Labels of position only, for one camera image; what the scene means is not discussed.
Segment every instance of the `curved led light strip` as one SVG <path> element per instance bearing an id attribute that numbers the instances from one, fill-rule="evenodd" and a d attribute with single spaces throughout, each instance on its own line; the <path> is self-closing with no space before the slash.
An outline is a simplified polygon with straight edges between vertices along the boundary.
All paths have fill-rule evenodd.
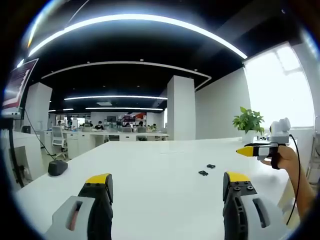
<path id="1" fill-rule="evenodd" d="M 99 110 L 99 109 L 116 109 L 116 110 L 155 110 L 155 111 L 163 111 L 162 108 L 146 108 L 146 107 L 86 107 L 88 110 Z"/>
<path id="2" fill-rule="evenodd" d="M 167 24 L 172 24 L 176 25 L 182 28 L 186 28 L 192 31 L 195 31 L 199 34 L 205 35 L 208 38 L 211 38 L 222 45 L 226 46 L 236 54 L 238 54 L 240 57 L 243 59 L 247 58 L 247 55 L 245 55 L 242 51 L 240 51 L 238 48 L 224 40 L 223 38 L 207 31 L 204 30 L 201 27 L 192 25 L 190 23 L 180 21 L 177 19 L 165 17 L 165 16 L 157 16 L 157 15 L 149 15 L 149 14 L 116 14 L 116 15 L 108 15 L 108 16 L 101 16 L 101 17 L 96 17 L 92 19 L 88 19 L 85 21 L 78 22 L 76 24 L 73 24 L 71 26 L 66 27 L 65 29 L 56 32 L 55 34 L 49 36 L 42 42 L 40 42 L 37 46 L 35 46 L 29 53 L 29 57 L 32 56 L 36 51 L 38 51 L 40 48 L 42 48 L 44 45 L 47 43 L 51 42 L 52 40 L 60 37 L 63 34 L 66 34 L 68 32 L 71 32 L 72 30 L 82 28 L 91 24 L 96 24 L 96 23 L 102 23 L 102 22 L 109 22 L 109 21 L 118 21 L 118 20 L 146 20 L 146 21 L 154 21 L 154 22 L 161 22 L 161 23 L 167 23 Z"/>
<path id="3" fill-rule="evenodd" d="M 193 71 L 193 70 L 189 70 L 186 68 L 182 68 L 182 67 L 178 67 L 178 66 L 171 66 L 171 65 L 167 65 L 167 64 L 161 64 L 161 63 L 155 63 L 155 62 L 146 62 L 146 61 L 99 61 L 99 62 L 91 62 L 91 63 L 85 63 L 85 64 L 80 64 L 80 65 L 75 65 L 75 66 L 70 66 L 70 67 L 66 67 L 63 69 L 60 69 L 58 71 L 54 71 L 52 73 L 49 73 L 47 75 L 44 75 L 41 77 L 41 79 L 45 79 L 47 77 L 50 77 L 54 74 L 58 74 L 58 73 L 62 73 L 64 71 L 68 71 L 71 69 L 77 69 L 77 68 L 82 68 L 82 67 L 87 67 L 87 66 L 94 66 L 94 65 L 107 65 L 107 64 L 139 64 L 139 65 L 149 65 L 149 66 L 156 66 L 156 67 L 163 67 L 163 68 L 169 68 L 169 69 L 176 69 L 179 71 L 184 71 L 184 72 L 188 72 L 188 73 L 192 73 L 192 74 L 196 74 L 202 77 L 207 78 L 203 83 L 201 83 L 200 85 L 198 85 L 194 90 L 197 90 L 198 88 L 200 88 L 202 85 L 204 85 L 205 83 L 209 82 L 212 77 L 209 75 L 205 75 L 203 73 L 197 72 L 197 71 Z"/>
<path id="4" fill-rule="evenodd" d="M 167 97 L 161 96 L 131 96 L 131 95 L 103 95 L 103 96 L 77 96 L 77 97 L 68 97 L 64 100 L 76 100 L 76 99 L 104 99 L 104 98 L 132 98 L 132 99 L 161 99 L 168 100 Z"/>

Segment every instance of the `small black object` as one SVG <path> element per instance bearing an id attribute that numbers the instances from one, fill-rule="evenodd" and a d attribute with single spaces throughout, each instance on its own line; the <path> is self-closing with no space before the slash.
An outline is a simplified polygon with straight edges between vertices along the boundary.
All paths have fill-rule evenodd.
<path id="1" fill-rule="evenodd" d="M 54 160 L 49 163 L 48 174 L 51 176 L 59 176 L 68 168 L 68 163 L 62 160 Z"/>
<path id="2" fill-rule="evenodd" d="M 206 171 L 199 171 L 199 174 L 201 174 L 202 176 L 207 176 L 209 173 L 207 173 Z"/>
<path id="3" fill-rule="evenodd" d="M 207 166 L 206 166 L 207 168 L 211 168 L 211 169 L 214 169 L 215 167 L 216 167 L 216 165 L 211 165 L 211 164 L 208 164 Z"/>

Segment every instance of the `finger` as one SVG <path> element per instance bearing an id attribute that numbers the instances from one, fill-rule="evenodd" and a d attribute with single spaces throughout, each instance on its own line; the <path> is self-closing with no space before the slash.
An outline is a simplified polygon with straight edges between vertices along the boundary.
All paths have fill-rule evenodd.
<path id="1" fill-rule="evenodd" d="M 271 166 L 271 161 L 261 160 L 260 162 L 262 162 L 265 165 Z"/>

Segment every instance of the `office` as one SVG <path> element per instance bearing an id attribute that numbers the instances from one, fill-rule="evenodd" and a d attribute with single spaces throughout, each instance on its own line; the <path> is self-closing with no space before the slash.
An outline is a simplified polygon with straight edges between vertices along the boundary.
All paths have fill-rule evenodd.
<path id="1" fill-rule="evenodd" d="M 236 150 L 247 138 L 261 143 L 260 132 L 285 118 L 291 129 L 271 136 L 296 149 L 292 134 L 303 176 L 318 181 L 319 51 L 310 32 L 276 1 L 169 5 L 55 1 L 29 25 L 9 77 L 25 76 L 22 91 L 5 98 L 2 112 L 14 113 L 20 167 L 13 172 L 7 157 L 8 174 L 40 233 L 88 179 L 105 173 L 113 178 L 115 238 L 223 238 L 217 196 L 226 171 L 247 175 L 284 210 L 284 196 L 295 197 L 286 194 L 287 172 Z M 9 135 L 1 139 L 9 152 Z M 68 164 L 56 177 L 47 174 L 53 160 Z M 15 183 L 20 174 L 24 187 Z M 292 209 L 281 217 L 294 229 Z M 159 226 L 169 237 L 153 234 Z"/>

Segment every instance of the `black cable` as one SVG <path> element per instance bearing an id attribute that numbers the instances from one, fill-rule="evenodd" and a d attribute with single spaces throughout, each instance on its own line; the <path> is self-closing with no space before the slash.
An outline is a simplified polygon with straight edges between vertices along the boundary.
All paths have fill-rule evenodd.
<path id="1" fill-rule="evenodd" d="M 18 180 L 18 183 L 20 184 L 20 187 L 23 188 L 25 185 L 24 185 L 24 182 L 22 181 L 22 177 L 19 172 L 19 166 L 16 158 L 15 147 L 14 147 L 13 126 L 9 127 L 9 143 L 10 143 L 10 154 L 11 154 L 15 176 L 16 176 L 16 179 Z"/>
<path id="2" fill-rule="evenodd" d="M 28 116 L 27 110 L 24 109 L 24 111 L 25 111 L 26 117 L 28 118 L 28 121 L 29 121 L 29 123 L 30 123 L 31 128 L 32 128 L 32 130 L 34 131 L 34 134 L 35 134 L 36 138 L 37 138 L 37 139 L 39 140 L 39 142 L 42 144 L 42 146 L 44 147 L 44 149 L 46 150 L 46 152 L 50 155 L 50 157 L 55 161 L 56 159 L 50 154 L 50 152 L 48 151 L 48 149 L 46 148 L 46 146 L 42 143 L 42 141 L 40 140 L 40 138 L 39 138 L 38 135 L 36 134 L 36 130 L 34 129 L 34 126 L 32 126 L 32 124 L 31 124 L 31 121 L 30 121 L 30 118 L 29 118 L 29 116 Z"/>
<path id="3" fill-rule="evenodd" d="M 298 154 L 298 163 L 299 163 L 299 176 L 298 176 L 298 186 L 296 188 L 296 194 L 295 194 L 295 199 L 294 199 L 294 203 L 293 203 L 293 206 L 292 206 L 292 210 L 291 210 L 291 213 L 290 213 L 290 216 L 288 218 L 288 221 L 286 222 L 286 225 L 288 225 L 290 219 L 291 219 L 291 216 L 295 210 L 295 205 L 297 203 L 297 197 L 298 197 L 298 193 L 299 193 L 299 186 L 300 186 L 300 174 L 301 174 L 301 163 L 300 163 L 300 155 L 299 155 L 299 150 L 298 150 L 298 146 L 297 146 L 297 143 L 296 143 L 296 140 L 294 139 L 294 136 L 292 136 L 292 134 L 289 135 L 293 142 L 294 142 L 294 145 L 295 145 L 295 148 L 296 148 L 296 153 Z"/>

